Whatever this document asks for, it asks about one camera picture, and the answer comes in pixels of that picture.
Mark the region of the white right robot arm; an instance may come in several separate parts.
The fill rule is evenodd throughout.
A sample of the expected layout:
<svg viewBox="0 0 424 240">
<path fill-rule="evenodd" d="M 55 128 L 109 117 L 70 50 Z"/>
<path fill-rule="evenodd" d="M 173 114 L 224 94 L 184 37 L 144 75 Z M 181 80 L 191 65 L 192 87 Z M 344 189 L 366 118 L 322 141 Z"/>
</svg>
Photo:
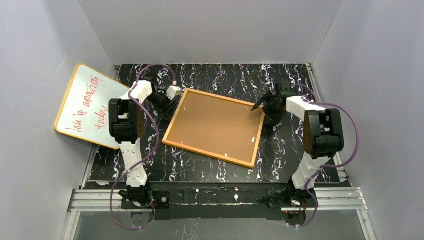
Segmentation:
<svg viewBox="0 0 424 240">
<path fill-rule="evenodd" d="M 344 148 L 340 111 L 318 106 L 294 91 L 289 83 L 282 82 L 275 85 L 274 92 L 262 96 L 252 110 L 258 108 L 263 109 L 266 124 L 277 125 L 286 113 L 302 121 L 304 154 L 289 185 L 295 191 L 312 189 L 316 173 Z"/>
</svg>

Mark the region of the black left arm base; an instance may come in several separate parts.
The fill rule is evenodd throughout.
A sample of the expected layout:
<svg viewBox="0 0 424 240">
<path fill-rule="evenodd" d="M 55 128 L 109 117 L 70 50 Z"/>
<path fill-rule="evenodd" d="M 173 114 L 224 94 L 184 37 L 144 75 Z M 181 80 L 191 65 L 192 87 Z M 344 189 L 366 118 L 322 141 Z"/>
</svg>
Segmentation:
<svg viewBox="0 0 424 240">
<path fill-rule="evenodd" d="M 168 191 L 146 191 L 136 192 L 128 195 L 126 190 L 120 190 L 118 194 L 122 197 L 122 209 L 168 209 L 170 207 L 170 193 Z"/>
</svg>

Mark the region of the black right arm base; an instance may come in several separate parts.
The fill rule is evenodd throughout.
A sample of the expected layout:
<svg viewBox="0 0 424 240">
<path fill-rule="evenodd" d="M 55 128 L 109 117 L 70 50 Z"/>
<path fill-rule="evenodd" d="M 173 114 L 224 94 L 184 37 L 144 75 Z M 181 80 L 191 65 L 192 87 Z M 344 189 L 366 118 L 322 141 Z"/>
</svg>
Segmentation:
<svg viewBox="0 0 424 240">
<path fill-rule="evenodd" d="M 292 208 L 285 212 L 293 214 L 303 214 L 306 210 L 317 208 L 318 198 L 315 190 L 312 188 L 309 192 L 306 190 L 270 190 L 263 199 L 265 205 L 271 209 Z"/>
</svg>

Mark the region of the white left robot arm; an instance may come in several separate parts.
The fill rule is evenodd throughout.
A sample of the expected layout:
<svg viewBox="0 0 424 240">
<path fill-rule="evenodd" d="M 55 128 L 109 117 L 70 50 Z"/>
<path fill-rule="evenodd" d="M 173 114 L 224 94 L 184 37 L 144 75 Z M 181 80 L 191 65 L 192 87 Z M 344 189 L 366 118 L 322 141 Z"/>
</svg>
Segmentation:
<svg viewBox="0 0 424 240">
<path fill-rule="evenodd" d="M 126 185 L 140 188 L 147 185 L 148 175 L 141 154 L 141 137 L 144 132 L 143 102 L 150 102 L 160 119 L 170 121 L 177 106 L 182 88 L 174 80 L 166 90 L 159 89 L 157 80 L 139 80 L 120 98 L 109 101 L 109 133 L 118 143 L 123 156 Z"/>
</svg>

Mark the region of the whiteboard with red writing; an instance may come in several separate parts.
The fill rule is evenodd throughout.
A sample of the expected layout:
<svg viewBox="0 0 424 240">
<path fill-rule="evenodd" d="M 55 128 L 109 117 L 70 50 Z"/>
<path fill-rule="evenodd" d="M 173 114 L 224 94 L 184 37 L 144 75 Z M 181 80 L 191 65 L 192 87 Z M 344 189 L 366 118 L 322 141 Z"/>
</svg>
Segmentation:
<svg viewBox="0 0 424 240">
<path fill-rule="evenodd" d="M 119 145 L 109 131 L 109 101 L 129 88 L 80 63 L 75 67 L 54 128 L 58 133 L 110 149 Z"/>
</svg>

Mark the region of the aluminium rail base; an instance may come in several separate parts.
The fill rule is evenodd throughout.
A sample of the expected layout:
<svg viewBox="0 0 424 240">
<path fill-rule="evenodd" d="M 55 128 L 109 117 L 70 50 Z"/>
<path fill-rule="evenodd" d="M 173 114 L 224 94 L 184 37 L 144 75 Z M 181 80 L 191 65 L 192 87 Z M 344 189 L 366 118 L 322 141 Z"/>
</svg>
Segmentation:
<svg viewBox="0 0 424 240">
<path fill-rule="evenodd" d="M 359 187 L 322 187 L 315 191 L 319 210 L 355 210 L 364 237 L 367 240 L 377 238 L 368 215 L 368 206 Z M 74 190 L 67 209 L 68 214 L 61 239 L 74 239 L 82 212 L 109 212 L 110 206 L 117 212 L 123 212 L 122 199 L 117 193 L 111 196 L 109 189 Z"/>
</svg>

